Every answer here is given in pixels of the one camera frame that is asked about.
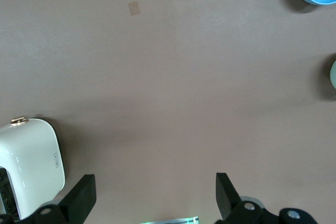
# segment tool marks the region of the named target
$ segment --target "light green bowl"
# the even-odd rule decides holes
[[[336,61],[334,62],[330,70],[330,80],[332,85],[336,88]]]

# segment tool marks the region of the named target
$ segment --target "white plastic housing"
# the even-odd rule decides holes
[[[41,119],[0,128],[0,166],[7,170],[20,219],[53,200],[65,184],[54,129]]]

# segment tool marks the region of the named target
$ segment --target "beige surface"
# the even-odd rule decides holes
[[[0,0],[0,125],[51,120],[62,193],[96,175],[86,223],[212,224],[227,172],[275,214],[334,224],[335,15],[302,0]]]

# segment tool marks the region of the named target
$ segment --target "tape piece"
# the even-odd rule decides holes
[[[137,1],[129,3],[128,7],[130,8],[131,15],[140,14],[140,8]]]

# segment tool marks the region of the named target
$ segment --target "gold knob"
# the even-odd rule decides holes
[[[19,126],[19,125],[24,124],[24,123],[26,123],[26,122],[29,122],[29,120],[26,119],[24,116],[20,116],[20,117],[18,117],[18,118],[13,118],[13,119],[11,120],[10,125],[11,125],[11,126]]]

